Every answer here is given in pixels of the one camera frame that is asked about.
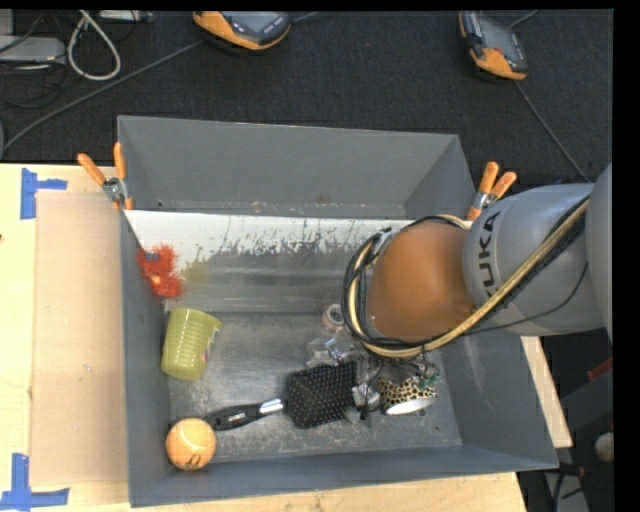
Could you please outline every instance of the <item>white cable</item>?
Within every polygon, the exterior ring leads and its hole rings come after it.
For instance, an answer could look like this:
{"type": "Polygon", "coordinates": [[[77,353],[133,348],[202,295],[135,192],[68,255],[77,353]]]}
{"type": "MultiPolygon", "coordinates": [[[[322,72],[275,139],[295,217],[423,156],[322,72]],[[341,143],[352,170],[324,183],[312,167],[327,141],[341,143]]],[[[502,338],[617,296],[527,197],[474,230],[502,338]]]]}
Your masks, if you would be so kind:
{"type": "Polygon", "coordinates": [[[100,28],[100,25],[96,23],[96,21],[89,15],[89,13],[87,13],[87,11],[84,11],[82,9],[79,9],[79,10],[80,10],[80,13],[82,14],[82,18],[76,25],[76,28],[73,30],[73,34],[71,34],[71,39],[69,40],[69,44],[67,45],[67,57],[69,59],[69,64],[71,65],[71,67],[76,73],[78,73],[80,76],[87,78],[89,80],[111,80],[112,78],[117,76],[118,73],[120,73],[121,64],[120,64],[120,55],[118,54],[118,50],[116,50],[116,47],[109,39],[109,36],[107,36],[107,34],[104,33],[104,31],[100,28]],[[113,53],[113,56],[116,60],[116,65],[114,70],[111,73],[108,73],[106,75],[90,75],[89,73],[80,69],[80,67],[76,64],[75,60],[73,59],[73,50],[76,46],[78,35],[80,34],[81,30],[86,30],[89,27],[89,25],[91,25],[95,29],[95,31],[98,34],[100,34],[100,37],[104,39],[104,42],[107,43],[107,46],[111,50],[111,53],[113,53]]]}

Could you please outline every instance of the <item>blue tape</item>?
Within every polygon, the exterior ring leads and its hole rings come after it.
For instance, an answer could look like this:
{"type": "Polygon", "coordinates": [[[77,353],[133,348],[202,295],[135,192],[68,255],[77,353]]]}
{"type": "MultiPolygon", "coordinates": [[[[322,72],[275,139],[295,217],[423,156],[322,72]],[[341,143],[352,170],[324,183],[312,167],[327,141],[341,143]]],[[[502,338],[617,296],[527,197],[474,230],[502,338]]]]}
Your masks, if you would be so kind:
{"type": "Polygon", "coordinates": [[[22,192],[20,201],[20,218],[34,219],[36,216],[36,192],[40,189],[66,190],[65,180],[49,179],[38,181],[38,175],[29,169],[22,168],[22,192]]]}
{"type": "Polygon", "coordinates": [[[32,507],[55,507],[67,504],[68,488],[51,492],[31,492],[29,457],[21,453],[14,453],[11,462],[11,490],[2,492],[0,510],[29,512],[32,507]]]}

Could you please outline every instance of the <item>bin floor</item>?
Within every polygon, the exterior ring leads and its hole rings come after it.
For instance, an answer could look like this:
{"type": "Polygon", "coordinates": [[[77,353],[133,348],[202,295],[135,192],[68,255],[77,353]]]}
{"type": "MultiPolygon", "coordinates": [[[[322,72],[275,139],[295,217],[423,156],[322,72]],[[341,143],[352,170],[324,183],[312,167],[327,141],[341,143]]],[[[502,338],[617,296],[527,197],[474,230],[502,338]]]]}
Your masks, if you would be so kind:
{"type": "MultiPolygon", "coordinates": [[[[307,343],[331,337],[322,329],[320,315],[212,314],[223,322],[223,329],[203,376],[196,382],[169,378],[174,421],[204,416],[230,405],[286,399],[287,376],[303,370],[309,359],[307,343]]],[[[440,368],[440,378],[436,383],[438,397],[423,415],[384,416],[375,411],[364,421],[356,414],[352,421],[300,429],[286,413],[276,413],[244,427],[218,432],[212,463],[460,445],[445,369],[438,351],[427,357],[440,368]]]]}

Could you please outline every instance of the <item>clamp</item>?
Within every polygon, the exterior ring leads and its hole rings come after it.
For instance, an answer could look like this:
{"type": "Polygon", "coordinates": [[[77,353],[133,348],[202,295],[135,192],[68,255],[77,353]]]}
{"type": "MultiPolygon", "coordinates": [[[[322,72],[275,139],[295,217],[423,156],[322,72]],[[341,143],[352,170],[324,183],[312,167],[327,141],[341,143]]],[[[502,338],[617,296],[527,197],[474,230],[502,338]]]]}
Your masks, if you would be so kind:
{"type": "Polygon", "coordinates": [[[467,213],[467,220],[476,220],[482,213],[482,210],[504,196],[511,185],[518,179],[518,175],[515,172],[507,171],[496,182],[499,171],[500,166],[496,162],[487,162],[480,186],[478,187],[478,192],[467,213]]]}
{"type": "Polygon", "coordinates": [[[116,142],[113,146],[116,178],[107,179],[100,168],[86,153],[78,153],[77,160],[93,180],[111,197],[116,210],[133,210],[133,198],[129,195],[129,190],[127,189],[127,168],[122,154],[122,144],[120,142],[116,142]]]}

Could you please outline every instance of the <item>black carpet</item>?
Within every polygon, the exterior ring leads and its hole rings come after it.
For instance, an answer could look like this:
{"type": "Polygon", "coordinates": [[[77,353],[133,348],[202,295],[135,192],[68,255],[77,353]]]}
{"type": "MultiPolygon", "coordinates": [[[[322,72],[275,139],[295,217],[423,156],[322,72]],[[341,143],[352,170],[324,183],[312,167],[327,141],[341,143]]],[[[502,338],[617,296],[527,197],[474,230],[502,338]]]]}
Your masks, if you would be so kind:
{"type": "MultiPolygon", "coordinates": [[[[507,25],[530,12],[484,11],[507,25]]],[[[33,28],[66,45],[79,12],[45,11],[34,25],[40,14],[14,10],[15,33],[33,28]]],[[[251,56],[203,42],[190,11],[154,15],[149,23],[100,22],[122,59],[112,80],[91,81],[69,66],[0,68],[2,161],[75,164],[86,152],[112,165],[121,114],[457,134],[474,183],[494,160],[518,173],[510,193],[595,181],[612,160],[613,9],[539,10],[515,25],[529,63],[518,83],[475,71],[457,11],[320,12],[251,56]]],[[[113,66],[92,29],[75,56],[88,73],[113,66]]],[[[561,393],[609,353],[601,338],[578,346],[570,339],[569,354],[558,338],[545,343],[561,393]]]]}

